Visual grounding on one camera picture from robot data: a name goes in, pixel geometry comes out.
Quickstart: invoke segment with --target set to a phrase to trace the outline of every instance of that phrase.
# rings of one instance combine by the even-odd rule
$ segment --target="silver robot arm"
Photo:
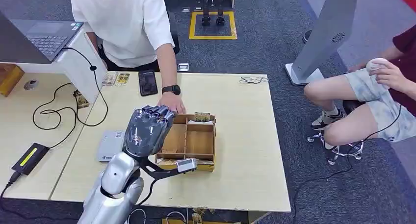
[[[127,126],[123,151],[97,178],[84,202],[78,224],[124,224],[143,191],[140,168],[155,180],[193,171],[164,170],[148,160],[163,146],[175,114],[166,106],[135,110]]]

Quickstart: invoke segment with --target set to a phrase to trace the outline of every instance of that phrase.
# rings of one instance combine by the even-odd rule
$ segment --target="white t-shirt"
[[[156,49],[175,46],[163,0],[71,0],[75,21],[103,40],[106,56],[119,67],[156,60]]]

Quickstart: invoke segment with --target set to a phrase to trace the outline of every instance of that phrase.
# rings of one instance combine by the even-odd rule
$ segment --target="white stand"
[[[95,73],[97,75],[98,86],[101,88],[101,82],[107,73],[107,69],[85,31],[81,28],[67,46],[77,49],[88,58],[92,65],[97,66]],[[25,73],[65,74],[89,103],[94,103],[99,94],[94,80],[94,73],[89,69],[88,62],[74,50],[63,51],[50,65],[31,63],[14,64],[19,66]]]
[[[319,65],[350,37],[357,0],[325,0],[311,36],[294,63],[286,64],[293,85],[323,79]]]
[[[299,86],[299,85],[306,85],[310,82],[318,81],[324,79],[324,76],[322,75],[321,71],[319,69],[316,69],[310,76],[307,78],[298,78],[295,74],[295,72],[292,69],[292,63],[286,64],[285,70],[286,73],[290,77],[290,81],[293,85]]]

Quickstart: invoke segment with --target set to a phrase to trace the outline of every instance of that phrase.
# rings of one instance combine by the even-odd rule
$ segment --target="laptop keyboard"
[[[67,36],[26,35],[26,37],[43,53],[54,54],[68,38]]]

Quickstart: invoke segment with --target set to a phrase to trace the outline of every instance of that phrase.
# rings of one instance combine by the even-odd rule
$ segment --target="laptop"
[[[0,12],[0,62],[51,64],[82,25],[9,20]]]

